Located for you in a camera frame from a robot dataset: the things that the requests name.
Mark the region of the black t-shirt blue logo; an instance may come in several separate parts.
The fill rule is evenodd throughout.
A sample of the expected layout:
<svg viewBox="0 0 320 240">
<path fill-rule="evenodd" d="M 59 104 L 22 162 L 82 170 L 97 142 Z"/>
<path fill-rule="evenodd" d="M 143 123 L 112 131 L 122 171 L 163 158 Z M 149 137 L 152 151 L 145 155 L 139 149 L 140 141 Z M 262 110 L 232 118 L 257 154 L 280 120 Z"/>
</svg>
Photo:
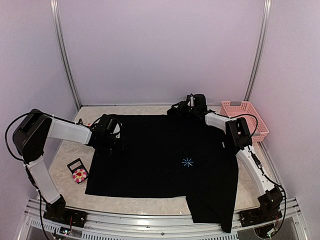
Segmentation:
<svg viewBox="0 0 320 240">
<path fill-rule="evenodd" d="M 225 133 L 169 115 L 116 115 L 124 151 L 94 152 L 85 193 L 117 198 L 185 197 L 194 223 L 230 233 L 239 167 Z"/>
</svg>

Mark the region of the right aluminium frame post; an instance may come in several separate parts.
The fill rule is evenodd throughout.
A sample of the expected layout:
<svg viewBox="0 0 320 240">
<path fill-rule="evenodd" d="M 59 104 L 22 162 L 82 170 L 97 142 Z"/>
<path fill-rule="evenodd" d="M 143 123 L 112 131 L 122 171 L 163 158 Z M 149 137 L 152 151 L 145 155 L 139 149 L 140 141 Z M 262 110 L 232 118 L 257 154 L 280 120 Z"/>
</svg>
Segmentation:
<svg viewBox="0 0 320 240">
<path fill-rule="evenodd" d="M 263 5 L 262 18 L 261 18 L 256 51 L 253 59 L 253 65 L 249 75 L 248 85 L 244 95 L 244 101 L 250 101 L 254 91 L 254 86 L 257 80 L 257 75 L 258 75 L 261 59 L 263 56 L 266 36 L 268 32 L 271 8 L 272 8 L 272 0 L 265 0 Z"/>
</svg>

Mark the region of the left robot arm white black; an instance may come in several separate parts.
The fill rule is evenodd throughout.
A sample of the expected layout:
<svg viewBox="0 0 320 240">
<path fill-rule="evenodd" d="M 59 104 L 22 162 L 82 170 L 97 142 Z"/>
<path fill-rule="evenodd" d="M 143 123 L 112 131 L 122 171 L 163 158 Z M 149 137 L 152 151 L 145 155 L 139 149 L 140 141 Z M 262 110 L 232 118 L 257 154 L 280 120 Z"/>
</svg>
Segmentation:
<svg viewBox="0 0 320 240">
<path fill-rule="evenodd" d="M 32 109 L 17 120 L 21 122 L 12 134 L 12 142 L 18 155 L 13 158 L 23 162 L 30 182 L 37 190 L 41 203 L 45 204 L 45 209 L 40 212 L 41 219 L 70 228 L 83 228 L 87 213 L 66 206 L 45 164 L 47 140 L 73 142 L 109 154 L 122 152 L 127 147 L 123 124 L 115 116 L 103 114 L 93 124 L 85 125 L 82 120 L 66 120 L 39 109 Z"/>
</svg>

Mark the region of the pink plastic basket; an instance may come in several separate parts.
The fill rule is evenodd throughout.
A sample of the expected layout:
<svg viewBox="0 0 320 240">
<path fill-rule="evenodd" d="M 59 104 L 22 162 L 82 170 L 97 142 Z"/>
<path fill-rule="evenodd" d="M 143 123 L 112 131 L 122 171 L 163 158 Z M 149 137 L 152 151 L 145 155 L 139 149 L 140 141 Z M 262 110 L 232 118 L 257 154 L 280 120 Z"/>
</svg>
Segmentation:
<svg viewBox="0 0 320 240">
<path fill-rule="evenodd" d="M 240 115 L 245 118 L 254 143 L 262 142 L 269 134 L 266 124 L 249 101 L 222 101 L 220 114 L 227 117 Z"/>
</svg>

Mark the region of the left aluminium frame post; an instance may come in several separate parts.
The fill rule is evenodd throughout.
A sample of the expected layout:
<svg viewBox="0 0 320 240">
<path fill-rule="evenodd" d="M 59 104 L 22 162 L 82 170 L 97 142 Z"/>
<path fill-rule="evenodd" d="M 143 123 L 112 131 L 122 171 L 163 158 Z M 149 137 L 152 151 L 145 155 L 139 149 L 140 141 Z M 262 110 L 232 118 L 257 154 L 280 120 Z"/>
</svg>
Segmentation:
<svg viewBox="0 0 320 240">
<path fill-rule="evenodd" d="M 58 49 L 60 52 L 60 57 L 63 65 L 63 69 L 66 75 L 66 80 L 68 87 L 71 92 L 71 97 L 74 102 L 75 108 L 80 110 L 82 107 L 80 97 L 77 91 L 76 83 L 73 78 L 70 61 L 67 54 L 67 48 L 64 41 L 63 28 L 61 23 L 60 11 L 59 11 L 59 3 L 57 0 L 50 0 L 50 8 L 51 14 L 53 18 L 53 24 L 55 29 L 55 35 L 57 38 Z"/>
</svg>

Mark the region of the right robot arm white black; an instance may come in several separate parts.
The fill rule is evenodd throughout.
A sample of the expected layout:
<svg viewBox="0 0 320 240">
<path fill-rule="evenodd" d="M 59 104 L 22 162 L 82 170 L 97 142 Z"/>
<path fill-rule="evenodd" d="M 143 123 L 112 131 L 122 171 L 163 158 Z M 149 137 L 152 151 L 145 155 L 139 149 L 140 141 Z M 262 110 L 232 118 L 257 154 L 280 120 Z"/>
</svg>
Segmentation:
<svg viewBox="0 0 320 240">
<path fill-rule="evenodd" d="M 278 221 L 283 224 L 287 211 L 281 210 L 281 204 L 286 204 L 286 191 L 281 184 L 270 179 L 253 146 L 253 133 L 245 119 L 245 114 L 225 116 L 208 109 L 206 97 L 203 94 L 189 94 L 185 101 L 173 104 L 167 111 L 169 116 L 184 119 L 199 120 L 208 126 L 225 131 L 227 142 L 236 157 L 244 164 L 250 177 L 256 183 L 260 196 L 257 208 L 240 211 L 242 227 L 249 227 Z"/>
</svg>

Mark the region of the front aluminium rail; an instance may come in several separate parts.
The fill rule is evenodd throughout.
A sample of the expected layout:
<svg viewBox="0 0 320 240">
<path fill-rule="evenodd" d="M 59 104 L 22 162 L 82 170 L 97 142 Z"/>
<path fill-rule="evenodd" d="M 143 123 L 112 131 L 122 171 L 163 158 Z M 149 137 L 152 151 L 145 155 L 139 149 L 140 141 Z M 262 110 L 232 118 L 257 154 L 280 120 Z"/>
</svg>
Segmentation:
<svg viewBox="0 0 320 240">
<path fill-rule="evenodd" d="M 217 223 L 193 223 L 184 197 L 65 196 L 68 207 L 87 212 L 84 227 L 73 226 L 71 234 L 65 236 L 59 233 L 65 225 L 44 219 L 43 226 L 49 239 L 55 233 L 56 240 L 262 240 L 256 231 L 276 221 L 242 227 L 239 216 L 240 211 L 258 206 L 255 197 L 237 194 L 231 233 L 223 232 Z M 46 240 L 41 230 L 39 203 L 37 199 L 29 199 L 14 240 Z M 272 240 L 311 240 L 295 198 L 287 200 L 285 216 L 283 226 Z"/>
</svg>

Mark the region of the aluminium frame post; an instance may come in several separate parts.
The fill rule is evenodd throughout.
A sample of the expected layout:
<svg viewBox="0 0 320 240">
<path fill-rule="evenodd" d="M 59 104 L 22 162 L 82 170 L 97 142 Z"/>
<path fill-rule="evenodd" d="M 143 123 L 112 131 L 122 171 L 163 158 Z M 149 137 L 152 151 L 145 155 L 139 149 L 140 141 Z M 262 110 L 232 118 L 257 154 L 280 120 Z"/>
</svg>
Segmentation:
<svg viewBox="0 0 320 240">
<path fill-rule="evenodd" d="M 244 101 L 250 101 L 254 91 L 254 86 L 257 80 L 257 75 L 258 75 L 261 59 L 263 56 L 266 36 L 268 32 L 271 8 L 272 8 L 272 0 L 265 0 L 263 5 L 262 18 L 261 18 L 256 51 L 253 59 L 253 65 L 249 75 L 248 85 L 244 95 Z"/>
<path fill-rule="evenodd" d="M 57 0 L 50 0 L 50 8 L 51 14 L 53 18 L 53 24 L 55 29 L 55 35 L 57 38 L 58 49 L 60 52 L 60 57 L 63 65 L 63 69 L 66 75 L 66 80 L 68 87 L 71 92 L 71 97 L 74 102 L 75 108 L 80 110 L 82 107 L 80 97 L 77 91 L 76 83 L 73 78 L 70 61 L 67 54 L 67 48 L 64 41 L 63 28 L 61 23 L 60 11 L 59 11 L 59 3 Z"/>
</svg>

